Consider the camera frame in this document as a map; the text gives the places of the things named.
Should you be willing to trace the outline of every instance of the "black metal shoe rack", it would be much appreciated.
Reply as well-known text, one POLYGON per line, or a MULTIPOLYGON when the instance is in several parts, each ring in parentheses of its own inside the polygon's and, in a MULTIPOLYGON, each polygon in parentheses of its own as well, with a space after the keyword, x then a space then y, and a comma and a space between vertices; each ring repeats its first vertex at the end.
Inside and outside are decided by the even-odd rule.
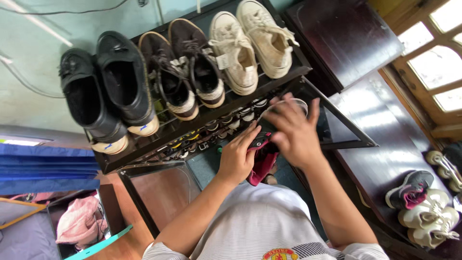
MULTIPOLYGON (((280 16, 276 13, 274 7, 268 0, 260 0, 260 2, 269 10, 271 15, 274 17, 276 23, 280 27, 285 27, 280 16)), ((208 27, 213 16, 220 11, 229 11, 236 13, 237 5, 239 0, 219 0, 208 6, 202 8, 201 13, 191 12, 182 18, 191 20, 198 25, 206 35, 208 35, 208 27)), ((158 32, 164 36, 167 36, 169 24, 166 23, 151 31, 158 32)), ((132 41, 137 44, 141 35, 132 38, 132 41)), ((200 134, 200 136, 192 141, 189 141, 188 145, 182 145, 182 149, 187 149, 194 145, 196 142, 200 142, 206 139, 210 139, 211 136, 217 136, 222 129, 226 128, 229 124, 235 122, 235 117, 242 109, 252 107, 255 103, 254 100, 270 100, 274 96, 279 96, 288 91, 293 91, 291 88, 300 88, 296 83, 304 81, 307 86, 306 91, 310 93, 311 98, 320 97, 321 104, 329 109, 335 116, 337 116, 353 133, 355 133, 360 140, 348 141, 343 143, 336 143, 322 145, 324 149, 341 149, 341 148, 353 148, 353 147, 369 147, 376 146, 376 144, 364 134, 354 123, 348 120, 337 108, 335 108, 329 100, 317 90, 309 81, 303 77, 311 70, 310 65, 303 55, 299 47, 293 46, 292 52, 292 67, 289 72, 279 79, 270 79, 267 77, 260 66, 258 67, 258 87, 250 95, 239 96, 235 94, 228 86, 225 86, 226 96, 225 102, 222 106, 210 109, 203 106, 200 101, 199 115, 191 121, 181 121, 174 117, 166 108, 165 102, 159 98, 155 100, 154 104, 160 102, 164 109, 157 111, 157 115, 160 120, 159 130, 152 136, 143 137, 129 133, 129 145, 128 147, 119 154, 107 155, 99 152, 95 152, 95 157, 101 166, 103 174, 108 174, 114 170, 121 169, 122 167, 133 165, 141 166, 146 163, 153 163, 164 161, 166 158, 170 158, 173 153, 177 153, 178 149, 172 150, 171 147, 175 145, 175 140, 179 142, 182 137, 186 137, 192 131, 196 131, 194 135, 200 134), (227 124, 223 122, 229 121, 229 118, 233 117, 233 120, 227 124), (207 131, 205 126, 207 123, 216 120, 220 126, 214 131, 207 131)), ((234 132, 232 136, 228 136, 228 139, 233 138, 239 133, 239 129, 234 132)))
MULTIPOLYGON (((280 27, 284 28, 285 26, 283 21, 276 13, 269 0, 259 1, 269 10, 276 23, 280 27)), ((192 12, 182 18, 191 20, 200 27, 206 35, 208 35, 208 28, 214 15, 220 11, 229 11, 235 14, 239 2, 240 0, 219 0, 203 7, 200 14, 192 12)), ((167 23, 151 31, 167 36, 168 26, 169 24, 167 23)), ((132 38, 132 41, 137 44, 140 36, 141 35, 132 38)), ((267 99, 269 101, 272 97, 281 96, 286 92, 292 92, 295 97, 301 98, 307 103, 314 98, 320 98, 321 107, 329 110, 359 139, 337 143, 321 142, 322 149, 345 149, 377 146, 373 140, 371 140, 361 129, 343 115, 326 98, 326 96, 324 96, 304 77, 304 75, 306 75, 310 70, 311 67, 300 48, 293 46, 292 67, 284 77, 279 79, 270 79, 263 73, 259 66, 258 87, 255 92, 248 96, 239 96, 228 86, 225 86, 226 96, 223 105, 215 109, 210 109, 203 106, 200 101, 198 101, 198 104, 201 104, 199 115, 191 121, 181 121, 174 117, 166 109, 165 102, 157 98, 154 104, 158 106, 159 104, 157 103, 160 102, 161 107, 165 108, 161 111, 157 111, 157 115, 161 122, 159 130, 154 135, 148 137, 129 134, 129 145, 124 151, 116 155, 107 155, 95 152, 96 160, 101 166, 103 174, 108 174, 114 170, 117 171, 130 197, 143 217, 148 229, 155 238, 159 234, 159 230, 152 216, 149 214, 146 205, 143 203, 140 195, 134 187, 131 178, 155 173, 164 169, 186 167, 185 161, 201 152, 198 148, 196 148, 196 152, 194 154, 181 160, 177 160, 177 158, 172 160, 171 155, 173 153, 177 153, 179 149, 187 149, 197 142, 204 140, 208 140, 207 142, 214 142, 214 139, 218 140, 216 136, 225 130, 231 123, 238 120, 236 117, 237 114, 247 108, 253 109, 255 104, 263 99, 267 99), (188 141, 189 143, 181 145, 176 148, 176 150, 171 149, 176 146, 178 142, 184 142, 184 140, 187 140, 188 138, 191 139, 192 136, 197 134, 199 134, 199 137, 188 141)), ((254 119, 257 119, 267 106, 268 104, 265 107, 253 109, 254 119)), ((231 140, 250 123, 243 121, 242 118, 240 120, 240 127, 233 133, 233 135, 228 136, 227 139, 231 140)))

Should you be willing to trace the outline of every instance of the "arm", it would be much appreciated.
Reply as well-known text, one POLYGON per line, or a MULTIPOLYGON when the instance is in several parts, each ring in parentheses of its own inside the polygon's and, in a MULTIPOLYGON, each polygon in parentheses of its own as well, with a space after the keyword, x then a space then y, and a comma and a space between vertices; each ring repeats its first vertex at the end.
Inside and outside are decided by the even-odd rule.
POLYGON ((215 178, 160 232, 155 243, 163 242, 171 250, 185 256, 192 253, 223 200, 249 175, 255 152, 247 154, 247 148, 260 129, 261 126, 257 127, 254 121, 223 148, 220 169, 215 178))
POLYGON ((272 141, 293 166, 305 173, 327 237, 339 250, 352 243, 378 243, 322 154, 316 133, 319 99, 311 102, 310 117, 306 120, 291 98, 291 93, 286 94, 286 102, 276 105, 278 114, 269 112, 264 117, 279 130, 272 141))

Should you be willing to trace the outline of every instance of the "person's left hand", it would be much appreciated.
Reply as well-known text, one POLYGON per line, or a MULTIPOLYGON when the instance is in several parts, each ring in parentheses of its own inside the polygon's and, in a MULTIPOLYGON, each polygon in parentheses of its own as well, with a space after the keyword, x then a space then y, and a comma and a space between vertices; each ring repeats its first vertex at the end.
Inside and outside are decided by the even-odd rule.
POLYGON ((247 148, 261 130, 261 126, 256 125, 257 121, 253 121, 244 132, 223 147, 220 169, 216 176, 221 181, 237 186, 250 174, 254 166, 255 151, 247 153, 247 148))

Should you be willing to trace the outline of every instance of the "white sneaker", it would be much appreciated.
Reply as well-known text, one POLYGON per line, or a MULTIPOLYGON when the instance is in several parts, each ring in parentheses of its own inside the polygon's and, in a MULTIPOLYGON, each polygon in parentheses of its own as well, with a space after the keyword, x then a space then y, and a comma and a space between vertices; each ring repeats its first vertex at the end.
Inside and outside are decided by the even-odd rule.
POLYGON ((272 79, 286 75, 292 65, 292 47, 288 40, 300 46, 293 33, 277 26, 268 10, 255 0, 241 1, 236 16, 251 39, 265 74, 272 79))
POLYGON ((428 189, 426 199, 411 210, 398 214, 401 225, 413 229, 426 229, 442 218, 441 212, 449 203, 448 195, 440 190, 428 189))
POLYGON ((241 96, 253 93, 258 83, 255 53, 236 17, 230 12, 217 13, 210 24, 209 38, 218 67, 227 66, 224 70, 231 89, 241 96))
POLYGON ((451 207, 441 211, 442 217, 428 225, 425 229, 409 229, 409 239, 421 246, 436 248, 446 239, 459 240, 459 234, 451 231, 459 222, 459 212, 451 207))

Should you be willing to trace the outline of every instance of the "black leather shoe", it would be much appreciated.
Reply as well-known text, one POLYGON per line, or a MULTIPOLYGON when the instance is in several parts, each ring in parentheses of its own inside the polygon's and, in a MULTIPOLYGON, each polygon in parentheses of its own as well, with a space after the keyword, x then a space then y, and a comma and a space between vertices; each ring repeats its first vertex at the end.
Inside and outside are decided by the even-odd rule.
POLYGON ((170 43, 162 35, 149 31, 141 36, 138 44, 154 89, 169 110, 180 120, 194 119, 199 107, 170 43))
POLYGON ((59 75, 69 111, 80 126, 98 142, 111 144, 124 137, 127 128, 108 111, 99 72, 88 52, 66 51, 61 57, 59 75))
POLYGON ((186 74, 201 102, 209 108, 221 106, 225 88, 215 54, 202 30, 191 21, 179 18, 170 23, 169 38, 180 63, 186 61, 186 74))
POLYGON ((136 46, 122 34, 106 31, 98 39, 97 60, 111 102, 122 120, 134 126, 128 130, 142 136, 157 131, 146 64, 136 46), (148 126, 149 133, 142 132, 144 126, 148 126))

